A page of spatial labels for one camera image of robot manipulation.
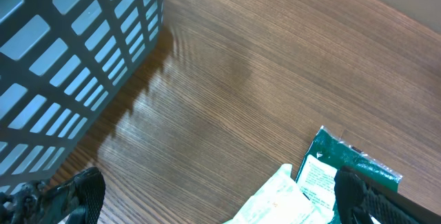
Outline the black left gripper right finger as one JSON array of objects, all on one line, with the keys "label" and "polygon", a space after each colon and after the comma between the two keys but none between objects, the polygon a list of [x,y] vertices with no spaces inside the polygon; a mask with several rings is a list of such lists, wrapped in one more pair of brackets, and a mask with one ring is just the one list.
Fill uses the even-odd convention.
[{"label": "black left gripper right finger", "polygon": [[440,224],[440,215],[347,166],[334,177],[342,224]]}]

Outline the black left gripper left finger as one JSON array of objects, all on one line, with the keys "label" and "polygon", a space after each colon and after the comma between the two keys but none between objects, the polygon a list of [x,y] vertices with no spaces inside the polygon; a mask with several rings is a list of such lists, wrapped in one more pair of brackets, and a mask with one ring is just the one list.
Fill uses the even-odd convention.
[{"label": "black left gripper left finger", "polygon": [[97,224],[104,198],[105,180],[97,167],[48,190],[44,181],[29,181],[14,194],[1,193],[1,222]]}]

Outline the green 3M gloves package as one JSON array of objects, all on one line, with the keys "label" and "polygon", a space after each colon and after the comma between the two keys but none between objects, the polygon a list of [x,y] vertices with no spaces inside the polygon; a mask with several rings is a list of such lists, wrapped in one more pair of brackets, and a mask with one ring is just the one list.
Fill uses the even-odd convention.
[{"label": "green 3M gloves package", "polygon": [[328,223],[339,223],[334,177],[347,165],[397,192],[402,175],[371,158],[356,147],[340,140],[321,126],[296,175],[300,190],[319,209]]}]

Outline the mint green wipes packet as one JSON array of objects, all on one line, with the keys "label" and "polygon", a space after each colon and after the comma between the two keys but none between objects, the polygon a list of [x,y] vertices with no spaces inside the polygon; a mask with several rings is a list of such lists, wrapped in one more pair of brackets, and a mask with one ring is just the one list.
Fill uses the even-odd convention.
[{"label": "mint green wipes packet", "polygon": [[300,191],[291,171],[291,164],[281,165],[225,224],[329,223],[331,218]]}]

